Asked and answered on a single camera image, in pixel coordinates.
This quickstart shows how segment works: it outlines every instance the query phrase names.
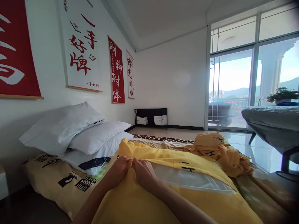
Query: ceiling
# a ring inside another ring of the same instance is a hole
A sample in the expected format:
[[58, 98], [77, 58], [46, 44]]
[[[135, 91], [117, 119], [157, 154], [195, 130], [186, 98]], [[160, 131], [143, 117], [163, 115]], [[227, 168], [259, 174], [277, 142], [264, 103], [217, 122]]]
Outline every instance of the ceiling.
[[270, 0], [101, 0], [130, 45], [141, 51]]

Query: white pillow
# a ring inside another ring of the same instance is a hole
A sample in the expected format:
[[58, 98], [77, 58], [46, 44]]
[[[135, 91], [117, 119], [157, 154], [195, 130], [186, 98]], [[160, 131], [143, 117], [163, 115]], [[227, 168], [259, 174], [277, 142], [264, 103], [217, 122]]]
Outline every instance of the white pillow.
[[84, 102], [48, 112], [19, 140], [25, 146], [59, 156], [65, 152], [76, 134], [105, 121], [103, 115]]
[[106, 159], [117, 152], [121, 140], [126, 138], [129, 141], [133, 137], [133, 135], [127, 132], [121, 132], [102, 144], [100, 150], [92, 155], [86, 155], [78, 150], [68, 150], [63, 156], [59, 156], [58, 158], [69, 163], [76, 169], [94, 176], [99, 172]]
[[121, 121], [102, 123], [77, 134], [69, 143], [69, 148], [79, 150], [87, 155], [94, 154], [102, 144], [130, 126]]

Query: calligraphy poster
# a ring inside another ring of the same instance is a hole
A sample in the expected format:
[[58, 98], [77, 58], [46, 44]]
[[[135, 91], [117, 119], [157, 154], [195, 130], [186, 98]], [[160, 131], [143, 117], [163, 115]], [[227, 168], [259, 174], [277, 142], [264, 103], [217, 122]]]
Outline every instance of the calligraphy poster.
[[127, 52], [127, 70], [128, 70], [128, 98], [135, 99], [135, 82], [134, 82], [134, 65], [133, 58], [130, 53]]
[[121, 49], [108, 36], [111, 80], [112, 80], [112, 103], [125, 103], [124, 73]]
[[96, 13], [87, 0], [59, 0], [68, 87], [101, 91]]
[[33, 64], [24, 0], [0, 3], [0, 97], [43, 99]]

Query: small shelf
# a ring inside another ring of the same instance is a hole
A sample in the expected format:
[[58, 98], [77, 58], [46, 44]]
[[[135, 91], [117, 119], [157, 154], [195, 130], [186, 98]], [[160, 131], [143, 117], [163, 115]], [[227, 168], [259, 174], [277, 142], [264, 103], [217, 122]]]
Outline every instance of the small shelf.
[[[154, 116], [167, 116], [167, 108], [144, 108], [135, 109], [135, 125], [138, 127], [148, 127], [148, 128], [168, 128], [168, 118], [166, 120], [166, 125], [156, 125], [154, 122]], [[147, 117], [148, 124], [137, 124], [137, 116]]]

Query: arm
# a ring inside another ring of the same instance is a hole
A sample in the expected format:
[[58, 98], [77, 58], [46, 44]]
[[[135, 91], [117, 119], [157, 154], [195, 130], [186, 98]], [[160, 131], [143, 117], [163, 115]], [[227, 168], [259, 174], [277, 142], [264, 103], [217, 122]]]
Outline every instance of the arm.
[[136, 181], [145, 190], [160, 199], [173, 212], [181, 224], [216, 222], [202, 210], [178, 195], [175, 191], [156, 177], [151, 163], [147, 160], [133, 159], [133, 168], [136, 172]]
[[106, 193], [120, 184], [131, 166], [132, 159], [122, 156], [114, 162], [103, 179], [93, 189], [92, 193], [75, 216], [72, 224], [90, 224]]

